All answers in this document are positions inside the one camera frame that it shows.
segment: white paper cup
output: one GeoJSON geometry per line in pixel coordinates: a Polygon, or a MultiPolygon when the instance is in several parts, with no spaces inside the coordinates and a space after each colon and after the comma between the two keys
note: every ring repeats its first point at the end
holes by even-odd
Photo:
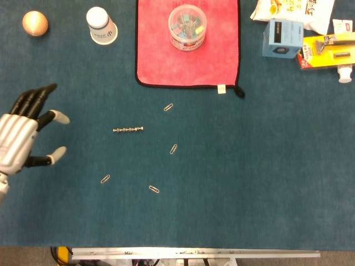
{"type": "Polygon", "coordinates": [[[103,8],[91,8],[87,12],[87,22],[94,42],[107,45],[116,40],[118,36],[117,26],[103,8]]]}

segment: yellow package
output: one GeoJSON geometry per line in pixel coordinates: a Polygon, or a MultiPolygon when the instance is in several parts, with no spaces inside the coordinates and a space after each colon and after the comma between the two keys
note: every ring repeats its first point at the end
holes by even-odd
{"type": "Polygon", "coordinates": [[[251,19],[303,22],[304,29],[326,35],[334,0],[258,0],[251,19]]]}
{"type": "Polygon", "coordinates": [[[355,32],[305,37],[296,60],[301,69],[355,64],[355,32]]]}

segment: red cloth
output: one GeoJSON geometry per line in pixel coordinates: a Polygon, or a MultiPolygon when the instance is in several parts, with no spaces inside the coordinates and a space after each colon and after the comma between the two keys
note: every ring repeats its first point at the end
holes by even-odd
{"type": "Polygon", "coordinates": [[[138,0],[137,77],[149,85],[235,85],[239,65],[238,0],[138,0]],[[207,17],[203,44],[183,52],[169,41],[168,19],[181,4],[207,17]]]}

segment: blue box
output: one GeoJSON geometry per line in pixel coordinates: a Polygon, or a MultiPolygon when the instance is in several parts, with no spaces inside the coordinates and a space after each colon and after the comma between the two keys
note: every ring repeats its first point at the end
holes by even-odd
{"type": "Polygon", "coordinates": [[[265,31],[263,57],[294,58],[303,44],[303,22],[272,19],[265,31]]]}

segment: plastic container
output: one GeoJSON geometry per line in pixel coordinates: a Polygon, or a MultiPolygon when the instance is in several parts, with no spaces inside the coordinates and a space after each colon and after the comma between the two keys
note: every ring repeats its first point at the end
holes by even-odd
{"type": "Polygon", "coordinates": [[[87,12],[87,21],[91,38],[97,44],[108,45],[116,40],[118,36],[117,26],[103,8],[91,8],[87,12]]]}
{"type": "Polygon", "coordinates": [[[182,51],[201,46],[207,30],[205,13],[191,4],[176,7],[169,16],[170,42],[182,51]]]}
{"type": "Polygon", "coordinates": [[[351,82],[351,72],[353,71],[353,65],[339,65],[338,74],[340,83],[351,82]]]}

